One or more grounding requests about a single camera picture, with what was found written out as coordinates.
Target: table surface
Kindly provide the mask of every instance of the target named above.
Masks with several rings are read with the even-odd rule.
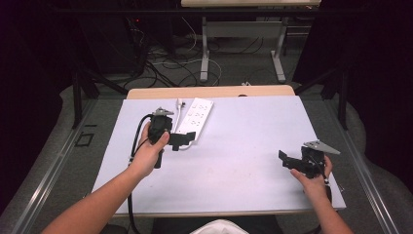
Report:
[[[299,158],[302,143],[317,139],[300,98],[288,86],[130,91],[94,190],[127,165],[140,118],[159,106],[173,109],[175,98],[184,98],[188,106],[193,98],[207,98],[214,107],[198,141],[178,152],[167,146],[162,167],[136,187],[135,215],[262,215],[312,209],[301,184],[278,158],[279,149]],[[333,206],[344,209],[333,175],[330,180]],[[127,212],[125,203],[117,214]]]
[[[320,0],[182,0],[183,7],[316,6]]]

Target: wooden table edge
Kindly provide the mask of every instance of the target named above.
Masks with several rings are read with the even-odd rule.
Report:
[[[127,99],[161,98],[232,98],[239,96],[295,96],[288,85],[274,86],[222,86],[132,89]]]

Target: wrist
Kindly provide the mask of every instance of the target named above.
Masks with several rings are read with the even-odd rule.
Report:
[[[327,197],[318,197],[311,200],[314,209],[333,208]]]

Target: hand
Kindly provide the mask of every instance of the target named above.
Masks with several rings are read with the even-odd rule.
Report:
[[[333,165],[327,156],[324,156],[324,161],[324,173],[328,178],[333,169]],[[306,193],[312,204],[314,204],[314,202],[316,202],[320,198],[327,199],[324,178],[322,177],[322,175],[309,179],[295,169],[292,169],[290,172],[295,178],[298,179],[298,181],[301,182],[304,187],[304,192]]]
[[[161,138],[155,143],[151,144],[148,138],[148,130],[150,123],[147,123],[142,131],[138,145],[141,145],[134,155],[133,162],[130,165],[135,172],[139,172],[142,178],[149,176],[158,160],[159,152],[169,142],[169,133],[164,132]]]

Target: white power strip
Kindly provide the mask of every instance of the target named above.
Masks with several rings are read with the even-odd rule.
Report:
[[[213,101],[201,98],[194,98],[191,106],[186,112],[185,118],[176,131],[178,134],[187,134],[196,132],[195,140],[200,137],[201,130],[207,120],[210,110],[212,109]]]

